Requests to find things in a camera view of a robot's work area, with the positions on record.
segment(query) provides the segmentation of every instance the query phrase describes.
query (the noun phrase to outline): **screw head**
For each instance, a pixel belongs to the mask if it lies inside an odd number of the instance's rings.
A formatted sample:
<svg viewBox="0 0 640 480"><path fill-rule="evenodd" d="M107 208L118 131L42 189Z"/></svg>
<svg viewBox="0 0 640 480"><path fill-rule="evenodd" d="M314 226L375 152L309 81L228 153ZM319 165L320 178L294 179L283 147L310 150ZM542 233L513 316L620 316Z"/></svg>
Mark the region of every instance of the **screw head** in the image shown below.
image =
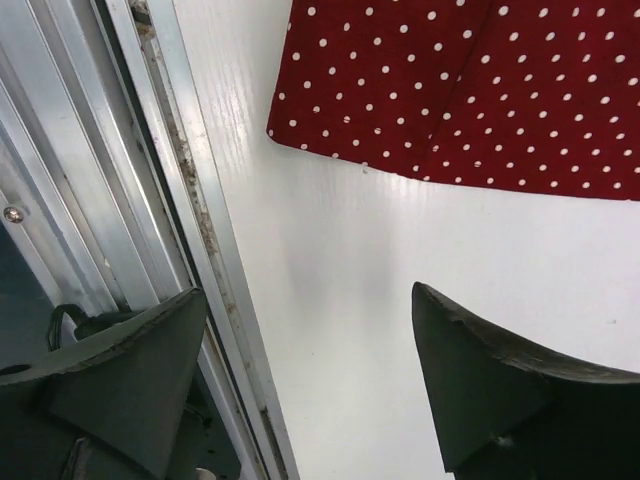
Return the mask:
<svg viewBox="0 0 640 480"><path fill-rule="evenodd" d="M10 223L22 223L24 220L24 213L16 207L6 207L2 213L7 222Z"/></svg>

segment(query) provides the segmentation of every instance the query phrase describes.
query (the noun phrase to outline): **cloth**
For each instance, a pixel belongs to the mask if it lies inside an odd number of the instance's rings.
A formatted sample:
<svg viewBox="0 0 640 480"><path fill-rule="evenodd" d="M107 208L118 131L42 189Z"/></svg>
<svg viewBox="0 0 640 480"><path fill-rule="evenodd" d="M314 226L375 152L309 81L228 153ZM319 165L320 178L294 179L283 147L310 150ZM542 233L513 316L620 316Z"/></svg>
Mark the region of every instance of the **cloth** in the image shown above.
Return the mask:
<svg viewBox="0 0 640 480"><path fill-rule="evenodd" d="M447 184L640 200L637 0L294 0L274 141Z"/></svg>

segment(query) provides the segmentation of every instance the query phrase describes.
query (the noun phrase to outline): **polka dot fabric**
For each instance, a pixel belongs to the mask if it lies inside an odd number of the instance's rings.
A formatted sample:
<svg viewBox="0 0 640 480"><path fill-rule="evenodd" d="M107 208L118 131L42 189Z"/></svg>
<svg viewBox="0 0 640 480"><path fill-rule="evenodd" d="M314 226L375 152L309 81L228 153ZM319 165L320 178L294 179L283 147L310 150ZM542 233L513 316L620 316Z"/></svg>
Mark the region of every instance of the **polka dot fabric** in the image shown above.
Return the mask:
<svg viewBox="0 0 640 480"><path fill-rule="evenodd" d="M640 200L640 3L295 0L268 134L410 178Z"/></svg>

